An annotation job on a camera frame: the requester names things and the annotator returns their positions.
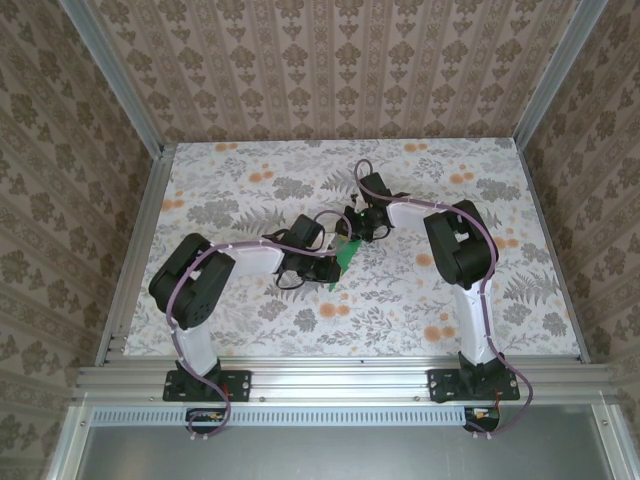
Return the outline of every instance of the pink cable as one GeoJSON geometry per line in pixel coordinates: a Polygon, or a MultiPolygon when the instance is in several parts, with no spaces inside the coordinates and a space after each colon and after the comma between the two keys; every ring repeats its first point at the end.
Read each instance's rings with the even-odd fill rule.
{"type": "Polygon", "coordinates": [[[497,430],[494,430],[493,432],[487,432],[482,427],[480,427],[479,425],[476,425],[473,422],[467,421],[467,424],[477,429],[478,431],[485,433],[487,437],[489,437],[490,435],[498,435],[500,433],[505,432],[506,430],[512,428],[518,421],[520,421],[520,419],[524,416],[524,414],[528,410],[529,406],[531,405],[531,401],[533,400],[533,386],[531,385],[531,382],[529,381],[529,379],[524,376],[524,374],[522,374],[518,369],[516,369],[507,360],[505,360],[502,357],[502,355],[500,355],[500,352],[498,352],[498,349],[496,348],[495,344],[493,343],[493,339],[491,338],[491,325],[489,324],[489,307],[487,305],[487,299],[485,297],[485,287],[487,285],[487,282],[491,279],[491,277],[495,272],[496,261],[497,261],[495,245],[493,243],[493,240],[491,239],[491,235],[489,234],[487,229],[475,218],[473,218],[467,212],[460,210],[459,208],[456,208],[452,205],[438,204],[434,202],[428,202],[425,200],[416,200],[410,197],[387,197],[385,195],[379,195],[375,192],[372,192],[362,184],[362,181],[358,176],[358,169],[360,168],[360,165],[362,165],[363,163],[366,163],[369,166],[369,173],[373,173],[373,165],[369,160],[363,158],[362,160],[359,160],[356,163],[356,166],[353,170],[353,176],[355,177],[356,184],[358,185],[358,188],[360,188],[360,190],[366,192],[367,194],[371,195],[374,198],[379,198],[380,200],[386,200],[391,203],[413,203],[413,204],[422,205],[425,207],[439,208],[442,210],[448,210],[450,212],[454,212],[460,215],[461,217],[466,218],[474,227],[476,227],[480,231],[484,239],[486,240],[487,245],[489,245],[489,252],[491,253],[491,265],[489,266],[489,270],[487,271],[487,274],[485,275],[484,279],[482,280],[482,283],[480,284],[480,302],[482,304],[482,315],[484,317],[484,328],[487,334],[487,343],[489,344],[489,348],[491,348],[491,351],[494,353],[496,358],[505,367],[507,367],[509,370],[515,373],[525,383],[525,385],[529,389],[529,394],[527,395],[527,400],[525,401],[524,405],[522,406],[518,414],[505,426],[500,427],[497,430]]]}
{"type": "Polygon", "coordinates": [[[173,316],[172,316],[173,306],[175,304],[176,298],[178,297],[178,293],[180,293],[180,290],[182,290],[182,287],[184,287],[184,284],[187,282],[187,279],[191,276],[191,274],[193,272],[196,271],[198,266],[204,260],[209,258],[211,255],[213,255],[218,250],[224,250],[224,249],[227,249],[227,248],[237,248],[237,247],[263,246],[263,247],[273,247],[273,248],[277,248],[279,250],[286,250],[286,251],[293,252],[293,253],[300,253],[300,254],[303,254],[303,255],[309,255],[309,256],[312,256],[312,257],[331,257],[331,256],[337,255],[340,251],[342,251],[344,248],[346,248],[346,246],[349,244],[349,240],[348,239],[351,238],[351,233],[352,233],[351,222],[349,222],[349,219],[347,217],[345,217],[343,214],[341,214],[339,212],[336,212],[336,211],[333,211],[333,210],[324,210],[324,211],[320,212],[316,216],[316,219],[319,216],[324,215],[326,213],[334,213],[334,214],[338,215],[339,217],[341,217],[345,221],[345,223],[347,225],[347,241],[344,242],[342,245],[340,245],[338,248],[336,248],[334,250],[330,250],[330,251],[326,251],[326,252],[309,252],[307,250],[302,250],[302,249],[299,249],[299,248],[289,247],[287,245],[280,245],[280,244],[277,244],[277,243],[273,243],[273,242],[270,242],[268,240],[252,240],[252,241],[248,241],[248,242],[235,242],[235,243],[225,243],[225,244],[220,244],[220,245],[212,245],[207,250],[202,252],[202,254],[200,254],[198,256],[198,258],[196,258],[195,261],[191,265],[189,265],[189,267],[187,267],[187,269],[184,272],[184,274],[182,275],[182,277],[180,277],[180,280],[178,280],[178,282],[176,283],[176,286],[174,287],[173,292],[171,292],[171,296],[169,297],[169,301],[167,302],[166,318],[167,318],[167,324],[169,325],[169,328],[171,330],[171,340],[173,341],[173,346],[175,347],[176,351],[178,352],[178,358],[179,358],[180,364],[182,365],[182,367],[191,376],[193,376],[197,380],[201,381],[202,383],[204,383],[208,387],[212,388],[220,396],[220,398],[222,398],[222,401],[224,402],[224,405],[225,405],[225,416],[224,416],[222,422],[210,434],[198,434],[198,433],[194,432],[193,431],[193,420],[196,417],[205,416],[207,414],[210,414],[211,412],[202,411],[202,412],[197,412],[194,415],[192,415],[189,418],[188,425],[187,425],[187,429],[189,430],[189,433],[191,433],[191,438],[195,438],[195,437],[199,436],[199,437],[203,437],[203,438],[206,439],[209,436],[217,435],[218,433],[220,433],[224,429],[224,427],[227,425],[227,423],[229,422],[229,419],[231,418],[231,402],[229,401],[229,398],[227,397],[227,395],[225,395],[225,393],[222,391],[222,389],[218,385],[216,385],[215,383],[211,382],[210,380],[207,380],[202,375],[197,373],[193,369],[193,367],[191,367],[189,362],[187,362],[187,360],[186,360],[186,358],[184,356],[184,352],[182,351],[182,348],[180,347],[180,344],[178,343],[178,338],[177,338],[177,329],[180,328],[180,327],[178,325],[178,322],[176,322],[173,319],[173,316]]]}

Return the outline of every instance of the green cloth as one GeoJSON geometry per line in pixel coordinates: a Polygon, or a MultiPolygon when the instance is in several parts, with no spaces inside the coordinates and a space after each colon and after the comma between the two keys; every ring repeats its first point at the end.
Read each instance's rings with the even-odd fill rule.
{"type": "MultiPolygon", "coordinates": [[[[349,270],[349,263],[351,263],[351,259],[353,258],[353,256],[356,254],[356,252],[358,251],[358,247],[360,247],[360,244],[362,243],[362,240],[357,240],[355,242],[349,242],[349,245],[347,245],[344,250],[341,250],[338,255],[336,255],[337,259],[338,259],[338,265],[340,265],[340,268],[342,269],[342,272],[340,273],[340,276],[342,277],[342,275],[344,275],[346,273],[347,270],[349,270]]],[[[332,283],[331,285],[329,285],[329,291],[333,292],[333,289],[336,288],[336,284],[332,283]]]]}

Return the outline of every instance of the wallpaper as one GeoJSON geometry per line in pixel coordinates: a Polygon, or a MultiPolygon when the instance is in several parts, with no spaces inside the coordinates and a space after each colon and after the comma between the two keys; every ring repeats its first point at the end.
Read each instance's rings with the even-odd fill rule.
{"type": "Polygon", "coordinates": [[[526,158],[593,359],[640,438],[640,2],[612,0],[526,158]]]}
{"type": "Polygon", "coordinates": [[[576,0],[91,0],[166,142],[510,136],[576,0]]]}
{"type": "Polygon", "coordinates": [[[0,2],[1,478],[38,478],[55,449],[149,163],[58,3],[0,2]]]}

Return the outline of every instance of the floral tablecloth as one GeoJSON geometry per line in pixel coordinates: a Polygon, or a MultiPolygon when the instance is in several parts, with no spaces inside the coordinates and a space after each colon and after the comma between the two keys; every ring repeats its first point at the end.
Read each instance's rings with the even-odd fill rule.
{"type": "MultiPolygon", "coordinates": [[[[511,139],[349,140],[181,144],[177,149],[127,355],[172,355],[147,286],[181,239],[255,239],[300,213],[342,210],[357,191],[355,162],[370,159],[392,192],[475,202],[500,249],[494,338],[508,354],[578,355],[567,306],[511,139]]],[[[323,220],[329,230],[334,218],[323,220]]],[[[362,244],[333,291],[283,291],[273,276],[227,285],[211,322],[222,355],[448,355],[459,350],[451,286],[425,233],[394,230],[362,244]]]]}

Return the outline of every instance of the vent slot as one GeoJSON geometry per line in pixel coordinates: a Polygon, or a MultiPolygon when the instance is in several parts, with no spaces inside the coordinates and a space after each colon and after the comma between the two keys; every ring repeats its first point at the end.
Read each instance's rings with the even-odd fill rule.
{"type": "MultiPolygon", "coordinates": [[[[184,426],[185,407],[96,407],[92,427],[184,426]]],[[[194,422],[194,425],[210,425],[194,422]]],[[[229,426],[446,426],[464,425],[464,407],[254,407],[236,405],[229,426]]]]}

